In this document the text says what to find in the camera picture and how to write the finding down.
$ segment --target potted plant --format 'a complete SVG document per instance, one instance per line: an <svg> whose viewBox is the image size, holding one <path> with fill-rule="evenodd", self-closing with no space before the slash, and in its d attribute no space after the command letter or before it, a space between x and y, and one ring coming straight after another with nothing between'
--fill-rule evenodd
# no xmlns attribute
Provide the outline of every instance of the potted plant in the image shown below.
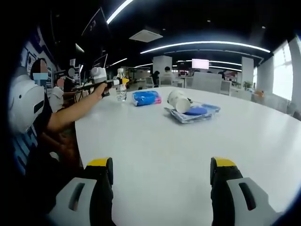
<svg viewBox="0 0 301 226"><path fill-rule="evenodd" d="M252 88L253 83L250 81L244 81L244 88L247 90L248 88Z"/></svg>

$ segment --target ceiling vent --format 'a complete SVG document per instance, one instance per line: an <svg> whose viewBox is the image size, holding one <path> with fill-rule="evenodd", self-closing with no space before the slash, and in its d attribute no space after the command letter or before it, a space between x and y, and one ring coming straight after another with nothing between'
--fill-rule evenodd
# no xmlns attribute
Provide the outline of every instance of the ceiling vent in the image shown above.
<svg viewBox="0 0 301 226"><path fill-rule="evenodd" d="M151 41L154 41L156 39L161 39L161 38L163 38L162 35L154 33L154 32L150 32L150 31L144 29L144 30L138 32L137 34L134 34L129 39L135 40L135 41L142 41L142 42L151 42Z"/></svg>

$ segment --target plastic bottle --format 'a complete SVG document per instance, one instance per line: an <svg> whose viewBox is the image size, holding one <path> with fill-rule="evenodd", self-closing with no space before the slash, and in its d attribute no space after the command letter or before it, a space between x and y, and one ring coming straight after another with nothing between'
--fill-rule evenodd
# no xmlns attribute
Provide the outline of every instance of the plastic bottle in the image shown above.
<svg viewBox="0 0 301 226"><path fill-rule="evenodd" d="M125 78L123 73L123 68L118 69L118 78ZM117 100L118 101L125 101L127 99L127 85L126 84L119 84L116 88L117 92Z"/></svg>

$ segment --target white cup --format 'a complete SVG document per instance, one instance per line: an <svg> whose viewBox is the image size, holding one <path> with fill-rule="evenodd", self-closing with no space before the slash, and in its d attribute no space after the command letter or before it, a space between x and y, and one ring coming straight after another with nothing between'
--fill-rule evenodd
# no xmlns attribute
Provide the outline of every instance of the white cup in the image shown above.
<svg viewBox="0 0 301 226"><path fill-rule="evenodd" d="M168 96L167 102L179 113L185 113L190 109L190 101L185 94L179 90L172 91Z"/></svg>

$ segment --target white table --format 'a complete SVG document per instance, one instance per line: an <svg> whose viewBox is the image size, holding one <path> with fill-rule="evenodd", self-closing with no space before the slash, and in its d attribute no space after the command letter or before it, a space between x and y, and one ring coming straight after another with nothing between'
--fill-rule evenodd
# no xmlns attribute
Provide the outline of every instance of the white table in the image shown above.
<svg viewBox="0 0 301 226"><path fill-rule="evenodd" d="M284 211L301 185L301 122L271 108L225 95L183 89L192 100L220 106L210 121L182 125L164 110L175 87L154 89L162 104L135 107L106 97L75 123L84 166L111 156L113 220L123 226L211 225L210 159L234 161L244 177Z"/></svg>

